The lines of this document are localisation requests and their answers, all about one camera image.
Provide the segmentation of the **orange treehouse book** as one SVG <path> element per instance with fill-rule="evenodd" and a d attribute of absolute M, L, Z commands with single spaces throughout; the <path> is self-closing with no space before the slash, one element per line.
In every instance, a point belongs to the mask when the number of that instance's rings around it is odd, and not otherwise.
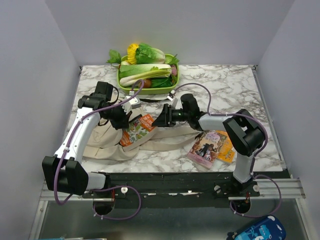
<path fill-rule="evenodd" d="M 150 140 L 157 132 L 153 127 L 153 117 L 150 114 L 139 115 L 133 119 L 127 129 L 122 131 L 119 144 L 125 151 L 130 151 Z"/>

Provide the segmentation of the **beige canvas backpack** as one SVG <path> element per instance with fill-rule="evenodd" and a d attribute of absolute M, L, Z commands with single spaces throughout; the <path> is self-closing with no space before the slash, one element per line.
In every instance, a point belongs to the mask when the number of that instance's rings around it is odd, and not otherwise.
<path fill-rule="evenodd" d="M 94 160 L 127 161 L 140 150 L 168 152 L 192 143 L 198 131 L 189 126 L 159 130 L 152 127 L 153 117 L 142 107 L 132 110 L 129 127 L 116 130 L 111 123 L 95 126 L 83 156 Z"/>

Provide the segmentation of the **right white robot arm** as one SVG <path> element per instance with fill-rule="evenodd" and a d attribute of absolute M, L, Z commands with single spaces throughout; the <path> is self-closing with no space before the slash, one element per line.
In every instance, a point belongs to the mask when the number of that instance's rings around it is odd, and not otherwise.
<path fill-rule="evenodd" d="M 256 155 L 268 142 L 264 126 L 246 109 L 236 113 L 210 114 L 201 111 L 196 98 L 187 93 L 180 97 L 182 108 L 175 104 L 164 104 L 161 113 L 152 123 L 153 127 L 173 127 L 176 122 L 187 122 L 196 131 L 224 131 L 236 150 L 236 165 L 230 191 L 241 196 L 248 190 L 247 182 L 252 179 Z"/>

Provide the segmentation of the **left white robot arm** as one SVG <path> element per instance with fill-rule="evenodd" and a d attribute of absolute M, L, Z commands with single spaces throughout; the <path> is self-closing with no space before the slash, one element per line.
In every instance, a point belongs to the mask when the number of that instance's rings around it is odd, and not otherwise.
<path fill-rule="evenodd" d="M 115 130 L 126 129 L 132 114 L 131 104 L 112 101 L 115 87 L 99 81 L 95 91 L 78 100 L 74 122 L 53 156 L 46 156 L 42 169 L 49 190 L 55 194 L 82 195 L 93 190 L 99 197 L 110 194 L 111 185 L 104 173 L 87 172 L 81 165 L 86 145 L 94 128 L 105 119 Z"/>

